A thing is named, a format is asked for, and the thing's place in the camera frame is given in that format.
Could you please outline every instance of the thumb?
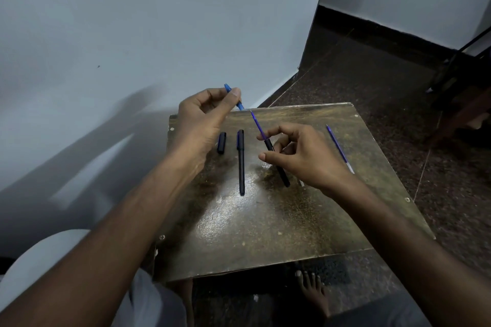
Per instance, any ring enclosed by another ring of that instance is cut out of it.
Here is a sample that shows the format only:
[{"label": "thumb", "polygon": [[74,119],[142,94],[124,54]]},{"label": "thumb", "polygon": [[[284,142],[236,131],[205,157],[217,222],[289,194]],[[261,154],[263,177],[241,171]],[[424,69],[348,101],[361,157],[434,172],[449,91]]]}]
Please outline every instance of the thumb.
[{"label": "thumb", "polygon": [[232,88],[220,104],[210,112],[211,116],[220,123],[223,122],[227,114],[230,113],[240,100],[240,88]]},{"label": "thumb", "polygon": [[273,164],[274,166],[283,167],[285,169],[288,169],[291,157],[291,155],[281,154],[276,151],[265,151],[264,153],[259,154],[259,159],[261,159],[263,162]]}]

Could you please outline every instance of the forearm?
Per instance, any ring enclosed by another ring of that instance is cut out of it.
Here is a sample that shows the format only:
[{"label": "forearm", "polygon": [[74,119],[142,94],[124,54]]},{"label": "forearm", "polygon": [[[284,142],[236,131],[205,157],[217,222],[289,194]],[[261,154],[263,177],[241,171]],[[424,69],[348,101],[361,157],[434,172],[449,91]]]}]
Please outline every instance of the forearm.
[{"label": "forearm", "polygon": [[169,156],[70,253],[0,314],[4,326],[110,325],[176,196],[190,181]]},{"label": "forearm", "polygon": [[491,325],[483,276],[383,203],[362,182],[335,200],[351,216],[433,325]]}]

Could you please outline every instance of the bare foot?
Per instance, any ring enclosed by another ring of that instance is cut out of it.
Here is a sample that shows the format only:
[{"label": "bare foot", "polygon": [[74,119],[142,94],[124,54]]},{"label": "bare foot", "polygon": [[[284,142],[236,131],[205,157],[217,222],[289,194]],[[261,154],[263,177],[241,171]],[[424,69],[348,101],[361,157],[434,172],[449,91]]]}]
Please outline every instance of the bare foot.
[{"label": "bare foot", "polygon": [[182,281],[168,282],[166,287],[174,291],[174,293],[182,299],[184,307],[186,308],[187,327],[193,327],[193,279],[190,278]]},{"label": "bare foot", "polygon": [[321,282],[321,277],[314,273],[308,276],[307,272],[297,270],[295,272],[300,289],[304,293],[307,300],[313,303],[326,318],[329,317],[329,303],[326,296],[326,286]]}]

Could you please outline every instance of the speckled floor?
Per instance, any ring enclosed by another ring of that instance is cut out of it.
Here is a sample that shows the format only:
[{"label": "speckled floor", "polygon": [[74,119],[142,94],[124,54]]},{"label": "speckled floor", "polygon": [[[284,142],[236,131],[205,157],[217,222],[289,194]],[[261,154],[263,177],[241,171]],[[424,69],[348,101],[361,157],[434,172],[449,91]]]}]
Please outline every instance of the speckled floor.
[{"label": "speckled floor", "polygon": [[[439,61],[376,30],[316,19],[298,81],[272,106],[352,102],[439,243],[491,276],[491,151],[469,148],[462,161],[421,145],[439,122],[424,93]],[[196,325],[291,325],[312,315],[297,298],[297,268],[330,284],[334,313],[402,288],[373,250],[209,277],[195,281]]]}]

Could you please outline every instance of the wooden tabletop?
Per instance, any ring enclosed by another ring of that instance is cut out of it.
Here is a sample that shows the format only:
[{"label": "wooden tabletop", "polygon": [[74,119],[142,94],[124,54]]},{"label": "wooden tabletop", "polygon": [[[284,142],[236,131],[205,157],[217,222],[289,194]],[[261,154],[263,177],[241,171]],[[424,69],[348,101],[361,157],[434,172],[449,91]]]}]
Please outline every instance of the wooden tabletop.
[{"label": "wooden tabletop", "polygon": [[[356,175],[389,206],[433,236],[408,192],[390,167],[351,103],[254,109],[263,129],[281,121],[334,132]],[[168,144],[177,129],[169,119]],[[239,194],[236,134],[244,130],[245,196]],[[165,220],[155,278],[173,281],[371,248],[351,218],[317,189],[302,187],[288,174],[286,188],[274,167],[257,155],[266,150],[248,111],[225,120],[224,155],[216,148]]]}]

